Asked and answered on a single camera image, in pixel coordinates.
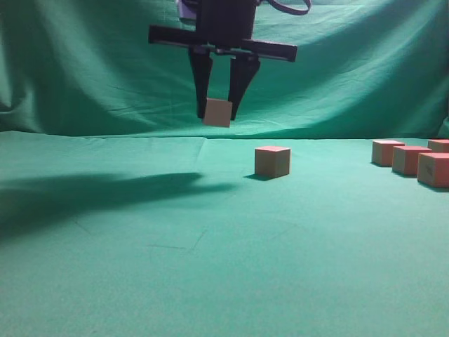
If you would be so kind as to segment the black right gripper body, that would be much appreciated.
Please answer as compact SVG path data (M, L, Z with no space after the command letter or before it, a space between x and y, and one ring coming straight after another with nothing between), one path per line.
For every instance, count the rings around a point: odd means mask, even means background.
M295 61L297 46L252 38L256 7L256 1L199 1L195 20L180 19L195 29L151 25L148 42L185 48L201 46L229 55L243 51L263 58Z

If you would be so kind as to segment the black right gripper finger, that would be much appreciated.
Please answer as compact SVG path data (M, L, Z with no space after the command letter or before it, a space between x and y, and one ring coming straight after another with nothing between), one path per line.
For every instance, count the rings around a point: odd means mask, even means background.
M210 51L201 46L189 48L188 55L196 90L196 114L198 118L203 119L213 59L210 56Z
M256 55L242 54L231 59L229 82L229 102L232 103L231 120L235 120L246 89L259 68L260 60Z

